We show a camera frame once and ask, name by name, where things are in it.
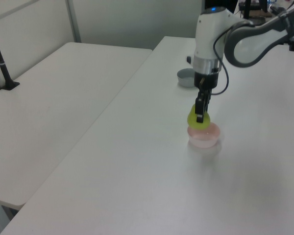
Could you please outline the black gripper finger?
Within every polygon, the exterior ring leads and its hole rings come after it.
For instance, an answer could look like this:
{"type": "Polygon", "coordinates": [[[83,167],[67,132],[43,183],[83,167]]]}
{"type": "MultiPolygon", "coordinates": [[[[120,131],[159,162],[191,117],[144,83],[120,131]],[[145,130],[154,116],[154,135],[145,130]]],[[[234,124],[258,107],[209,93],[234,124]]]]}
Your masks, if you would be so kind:
{"type": "Polygon", "coordinates": [[[209,102],[212,96],[212,89],[206,90],[204,92],[204,98],[205,98],[205,104],[204,104],[204,110],[207,112],[209,107],[209,102]]]}
{"type": "Polygon", "coordinates": [[[198,123],[203,123],[204,113],[205,113],[205,94],[199,91],[196,98],[196,102],[195,102],[196,121],[198,123]]]}

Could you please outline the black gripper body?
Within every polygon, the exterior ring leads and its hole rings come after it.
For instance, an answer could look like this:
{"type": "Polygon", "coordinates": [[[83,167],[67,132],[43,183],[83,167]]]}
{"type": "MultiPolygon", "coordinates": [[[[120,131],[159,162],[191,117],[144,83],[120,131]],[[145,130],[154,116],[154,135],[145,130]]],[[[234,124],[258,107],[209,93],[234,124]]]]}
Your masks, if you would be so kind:
{"type": "Polygon", "coordinates": [[[200,97],[202,94],[219,95],[220,93],[212,93],[212,89],[214,89],[218,84],[218,78],[218,73],[201,74],[195,72],[194,86],[199,89],[197,96],[200,97]]]}

